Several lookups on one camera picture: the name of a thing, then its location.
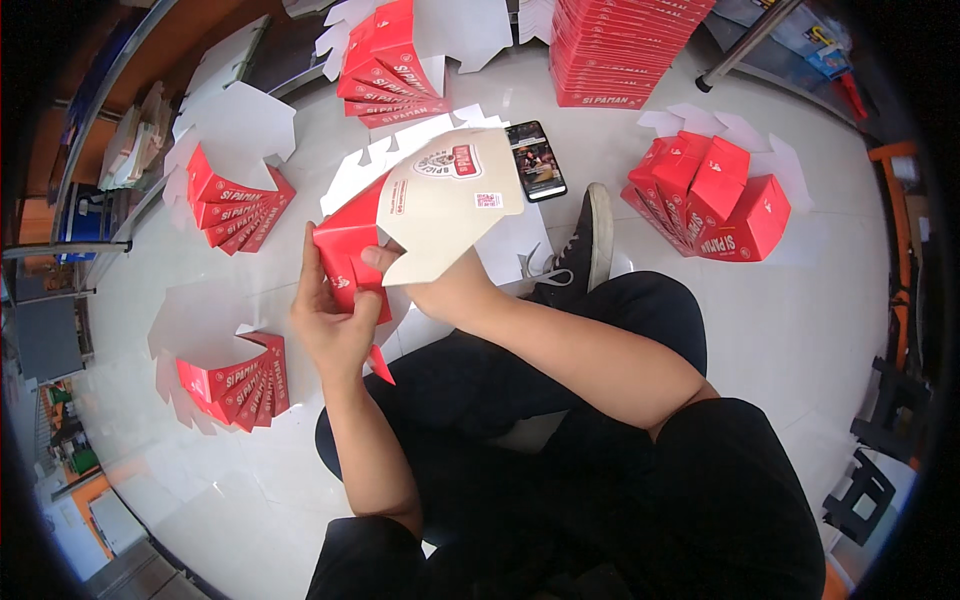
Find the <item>forearm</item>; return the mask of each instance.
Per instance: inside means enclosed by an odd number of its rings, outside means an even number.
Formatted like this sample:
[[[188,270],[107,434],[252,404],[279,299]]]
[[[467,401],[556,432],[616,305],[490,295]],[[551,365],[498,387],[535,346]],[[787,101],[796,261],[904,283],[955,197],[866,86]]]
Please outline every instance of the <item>forearm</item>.
[[[656,426],[708,386],[682,356],[648,338],[506,296],[493,304],[461,328],[634,427]]]
[[[388,516],[419,539],[417,484],[394,430],[359,374],[347,382],[325,383],[324,400],[350,509],[357,516]]]

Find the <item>qr code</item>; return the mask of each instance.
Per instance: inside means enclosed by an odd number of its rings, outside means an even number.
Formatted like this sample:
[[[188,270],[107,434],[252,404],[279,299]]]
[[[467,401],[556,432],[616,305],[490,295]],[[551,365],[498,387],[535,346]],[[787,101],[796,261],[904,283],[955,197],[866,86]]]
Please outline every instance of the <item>qr code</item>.
[[[496,192],[478,192],[473,194],[477,208],[503,208],[503,195]]]

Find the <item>hand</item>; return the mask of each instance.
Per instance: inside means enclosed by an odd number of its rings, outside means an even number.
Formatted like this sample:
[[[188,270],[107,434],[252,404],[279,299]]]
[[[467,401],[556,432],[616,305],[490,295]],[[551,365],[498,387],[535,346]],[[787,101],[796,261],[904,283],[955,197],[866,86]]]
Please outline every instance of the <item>hand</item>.
[[[380,297],[357,290],[353,314],[337,312],[324,279],[320,250],[313,244],[308,221],[303,238],[303,267],[297,297],[290,307],[290,321],[300,342],[313,359],[323,384],[349,384],[360,377],[373,344],[373,329],[380,315]]]
[[[383,248],[366,247],[360,253],[360,258],[380,273],[385,273],[402,253],[403,248],[390,241]],[[467,331],[476,320],[489,316],[504,300],[510,298],[490,281],[473,246],[436,281],[405,285],[403,288],[423,314]]]

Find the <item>sneaker sole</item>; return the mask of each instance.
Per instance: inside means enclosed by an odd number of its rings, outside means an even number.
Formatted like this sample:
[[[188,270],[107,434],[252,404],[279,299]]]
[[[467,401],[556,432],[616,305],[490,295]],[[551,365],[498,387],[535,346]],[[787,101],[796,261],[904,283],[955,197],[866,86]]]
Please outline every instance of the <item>sneaker sole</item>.
[[[593,248],[590,253],[590,280],[587,291],[610,279],[613,263],[613,212],[610,192],[603,183],[591,183],[587,187],[593,212]]]

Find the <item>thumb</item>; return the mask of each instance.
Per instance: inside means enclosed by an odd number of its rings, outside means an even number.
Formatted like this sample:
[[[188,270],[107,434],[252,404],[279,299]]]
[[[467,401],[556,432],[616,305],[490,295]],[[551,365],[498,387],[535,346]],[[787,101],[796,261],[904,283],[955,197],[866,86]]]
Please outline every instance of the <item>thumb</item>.
[[[383,299],[376,292],[357,290],[353,295],[353,319],[351,320],[375,327],[377,319],[380,318],[382,303]]]
[[[390,265],[400,257],[398,252],[380,248],[379,246],[367,246],[360,252],[360,260],[364,261],[368,267],[373,267],[380,273],[386,273]]]

